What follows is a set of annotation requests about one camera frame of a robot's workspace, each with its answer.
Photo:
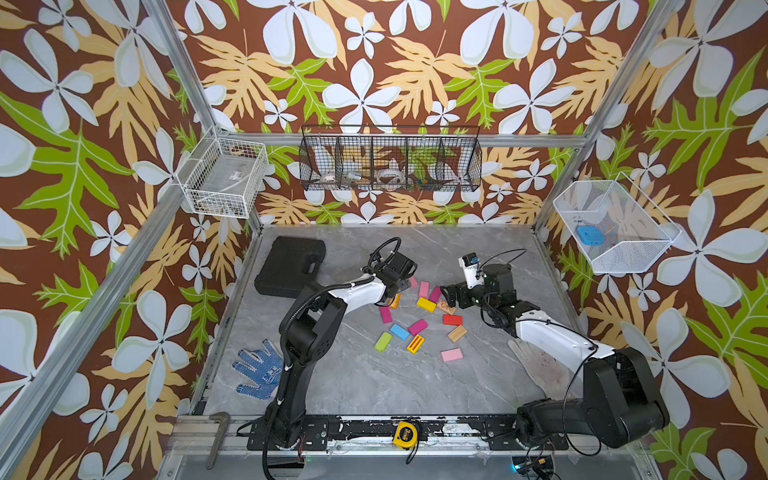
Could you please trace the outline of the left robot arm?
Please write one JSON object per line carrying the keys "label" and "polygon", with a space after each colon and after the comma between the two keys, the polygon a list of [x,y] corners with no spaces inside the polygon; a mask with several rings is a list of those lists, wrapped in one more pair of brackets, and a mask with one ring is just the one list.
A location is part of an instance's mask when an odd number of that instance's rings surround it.
{"label": "left robot arm", "polygon": [[417,268],[401,253],[375,253],[355,279],[304,287],[279,326],[283,367],[276,398],[264,414],[271,443],[291,447],[298,441],[313,370],[331,349],[344,317],[368,305],[387,305],[410,287]]}

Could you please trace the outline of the green block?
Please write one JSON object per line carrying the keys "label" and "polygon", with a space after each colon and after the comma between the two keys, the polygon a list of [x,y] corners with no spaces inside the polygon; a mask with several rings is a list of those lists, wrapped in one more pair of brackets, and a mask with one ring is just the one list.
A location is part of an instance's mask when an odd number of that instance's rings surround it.
{"label": "green block", "polygon": [[393,339],[393,335],[389,332],[383,332],[374,344],[374,349],[377,352],[385,352],[389,344]]}

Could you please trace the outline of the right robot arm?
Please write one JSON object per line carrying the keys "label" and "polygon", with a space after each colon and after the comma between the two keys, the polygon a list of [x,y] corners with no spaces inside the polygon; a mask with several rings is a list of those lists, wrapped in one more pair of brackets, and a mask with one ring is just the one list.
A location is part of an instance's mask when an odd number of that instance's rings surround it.
{"label": "right robot arm", "polygon": [[641,352],[592,340],[519,299],[508,264],[485,265],[466,255],[459,265],[463,282],[441,289],[449,306],[478,307],[490,327],[542,350],[582,382],[578,398],[519,407],[515,429],[520,443],[538,446],[554,436],[576,434],[618,448],[669,425],[670,413]]}

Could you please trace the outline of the orange cylinder block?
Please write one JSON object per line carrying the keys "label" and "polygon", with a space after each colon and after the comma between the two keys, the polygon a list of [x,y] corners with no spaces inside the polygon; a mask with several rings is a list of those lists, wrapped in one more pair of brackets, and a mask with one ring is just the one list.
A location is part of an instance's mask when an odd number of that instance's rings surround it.
{"label": "orange cylinder block", "polygon": [[390,309],[396,310],[399,307],[401,295],[397,294],[389,305]]}

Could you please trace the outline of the blue block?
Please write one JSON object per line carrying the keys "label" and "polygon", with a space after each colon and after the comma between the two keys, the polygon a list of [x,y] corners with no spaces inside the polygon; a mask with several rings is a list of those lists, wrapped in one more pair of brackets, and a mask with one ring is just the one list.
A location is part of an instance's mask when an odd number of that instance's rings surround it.
{"label": "blue block", "polygon": [[390,333],[402,341],[407,341],[410,338],[410,333],[404,327],[397,324],[393,324],[390,327]]}

